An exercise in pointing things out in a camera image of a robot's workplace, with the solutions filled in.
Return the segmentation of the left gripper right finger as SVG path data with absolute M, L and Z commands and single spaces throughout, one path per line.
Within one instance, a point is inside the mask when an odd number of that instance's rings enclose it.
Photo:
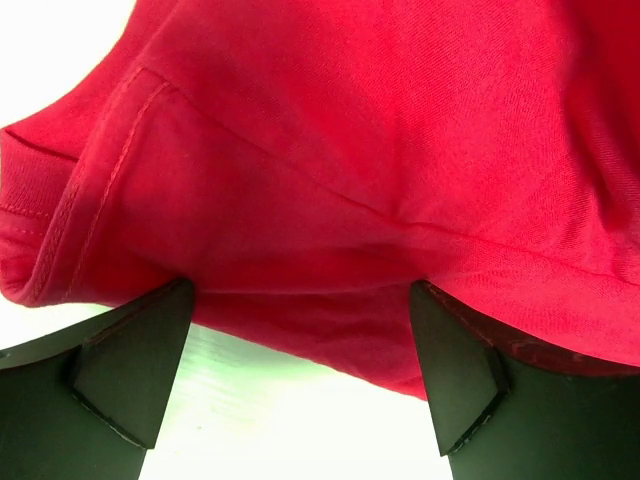
M 410 321 L 456 479 L 635 479 L 639 371 L 545 342 L 414 283 Z

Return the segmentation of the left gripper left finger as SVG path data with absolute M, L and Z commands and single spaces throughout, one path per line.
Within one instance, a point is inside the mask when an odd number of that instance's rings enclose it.
M 156 445 L 194 310 L 174 280 L 1 352 L 3 480 L 129 480 Z

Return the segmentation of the red t-shirt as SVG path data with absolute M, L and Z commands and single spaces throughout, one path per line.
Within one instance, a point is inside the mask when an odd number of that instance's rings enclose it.
M 139 1 L 1 131 L 1 291 L 197 323 L 425 394 L 425 281 L 537 366 L 639 368 L 635 1 Z

